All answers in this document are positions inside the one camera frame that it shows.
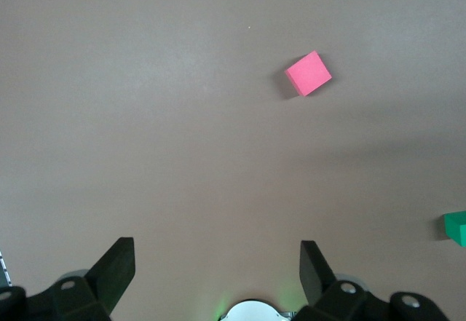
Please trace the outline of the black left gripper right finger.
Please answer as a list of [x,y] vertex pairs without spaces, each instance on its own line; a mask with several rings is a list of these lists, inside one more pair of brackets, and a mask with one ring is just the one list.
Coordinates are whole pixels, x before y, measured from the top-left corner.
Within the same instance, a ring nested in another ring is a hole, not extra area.
[[297,320],[448,320],[423,295],[397,292],[386,302],[356,282],[338,280],[314,241],[301,242],[299,278],[307,305],[296,313]]

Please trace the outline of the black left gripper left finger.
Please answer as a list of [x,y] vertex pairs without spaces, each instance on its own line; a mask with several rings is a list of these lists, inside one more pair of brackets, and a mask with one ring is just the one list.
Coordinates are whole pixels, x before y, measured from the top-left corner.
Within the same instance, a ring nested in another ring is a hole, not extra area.
[[20,286],[1,289],[2,320],[110,320],[135,276],[135,243],[120,237],[82,277],[65,277],[27,296]]

